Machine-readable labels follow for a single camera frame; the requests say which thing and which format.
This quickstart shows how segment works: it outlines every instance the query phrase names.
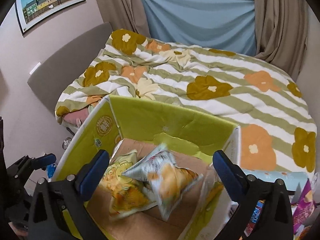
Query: picture frame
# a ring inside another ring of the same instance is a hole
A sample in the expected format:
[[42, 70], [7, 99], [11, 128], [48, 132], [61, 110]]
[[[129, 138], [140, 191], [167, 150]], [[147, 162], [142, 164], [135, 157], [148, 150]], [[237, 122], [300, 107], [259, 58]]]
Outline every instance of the picture frame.
[[85, 0], [16, 0], [15, 9], [22, 35], [53, 14]]

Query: blanket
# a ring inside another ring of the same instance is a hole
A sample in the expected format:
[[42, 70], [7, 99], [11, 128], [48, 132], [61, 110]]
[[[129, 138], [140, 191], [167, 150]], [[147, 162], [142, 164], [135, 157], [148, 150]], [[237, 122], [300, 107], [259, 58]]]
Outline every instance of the blanket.
[[[238, 123], [244, 169], [314, 172], [316, 125], [308, 106], [289, 75], [262, 60], [120, 29], [61, 94], [57, 121], [66, 123], [82, 109], [88, 115], [107, 94], [161, 101]], [[78, 126], [85, 119], [79, 115], [81, 120], [73, 121]]]

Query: pink fabric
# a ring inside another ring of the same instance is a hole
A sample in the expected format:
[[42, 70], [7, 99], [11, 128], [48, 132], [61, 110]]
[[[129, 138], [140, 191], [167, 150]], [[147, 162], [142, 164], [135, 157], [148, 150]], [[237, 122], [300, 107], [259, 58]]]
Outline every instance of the pink fabric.
[[77, 119], [79, 119], [81, 121], [81, 123], [83, 123], [84, 120], [88, 117], [88, 115], [89, 115], [89, 110], [87, 107], [85, 107], [81, 110], [65, 114], [63, 116], [63, 119], [68, 123], [71, 123], [73, 125], [77, 125]]

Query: beige curtain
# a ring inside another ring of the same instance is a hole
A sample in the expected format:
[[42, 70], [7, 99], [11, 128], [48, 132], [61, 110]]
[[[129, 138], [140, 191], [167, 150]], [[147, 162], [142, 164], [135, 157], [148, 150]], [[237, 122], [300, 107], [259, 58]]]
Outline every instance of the beige curtain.
[[97, 0], [104, 22], [114, 30], [127, 29], [150, 37], [146, 13], [141, 0]]
[[306, 49], [308, 5], [305, 0], [254, 0], [257, 58], [294, 80]]

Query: white picture mat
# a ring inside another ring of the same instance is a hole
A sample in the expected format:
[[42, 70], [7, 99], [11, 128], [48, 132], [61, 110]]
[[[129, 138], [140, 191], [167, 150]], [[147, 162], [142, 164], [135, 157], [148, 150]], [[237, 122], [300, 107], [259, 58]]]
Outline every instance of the white picture mat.
[[43, 14], [39, 15], [35, 19], [31, 20], [29, 23], [26, 23], [26, 21], [24, 19], [23, 11], [22, 11], [21, 0], [17, 0], [16, 1], [17, 15], [18, 15], [18, 18], [19, 18], [18, 20], [20, 22], [22, 32], [25, 33], [27, 30], [29, 30], [34, 25], [36, 25], [38, 22], [40, 22], [43, 19], [49, 17], [50, 15], [54, 14], [55, 12], [60, 11], [65, 7], [68, 7], [68, 6], [72, 5], [72, 4], [75, 4], [75, 3], [78, 3], [78, 2], [81, 2], [81, 1], [84, 1], [84, 0], [70, 0], [70, 1], [65, 2], [63, 4], [57, 5], [53, 9], [50, 9], [50, 10], [44, 12]]

